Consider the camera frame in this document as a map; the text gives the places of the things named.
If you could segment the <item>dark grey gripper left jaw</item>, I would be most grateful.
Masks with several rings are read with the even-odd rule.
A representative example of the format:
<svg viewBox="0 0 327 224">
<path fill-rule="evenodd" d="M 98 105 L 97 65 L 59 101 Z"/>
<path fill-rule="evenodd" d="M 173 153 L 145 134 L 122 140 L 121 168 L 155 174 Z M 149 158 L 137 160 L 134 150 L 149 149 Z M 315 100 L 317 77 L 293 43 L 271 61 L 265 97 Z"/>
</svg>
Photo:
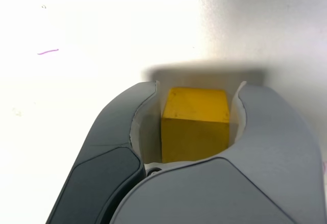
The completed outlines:
<svg viewBox="0 0 327 224">
<path fill-rule="evenodd" d="M 125 195 L 161 161 L 159 82 L 138 83 L 98 115 L 48 223 L 109 223 Z"/>
</svg>

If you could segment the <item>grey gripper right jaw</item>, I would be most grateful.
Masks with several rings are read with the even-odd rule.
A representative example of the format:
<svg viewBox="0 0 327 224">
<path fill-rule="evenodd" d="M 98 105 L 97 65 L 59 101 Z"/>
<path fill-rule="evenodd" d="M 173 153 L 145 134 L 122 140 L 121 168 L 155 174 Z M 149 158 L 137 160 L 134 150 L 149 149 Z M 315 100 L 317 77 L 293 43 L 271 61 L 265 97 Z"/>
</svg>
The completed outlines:
<svg viewBox="0 0 327 224">
<path fill-rule="evenodd" d="M 318 140 L 278 93 L 243 82 L 225 151 L 136 185 L 112 223 L 323 223 Z"/>
</svg>

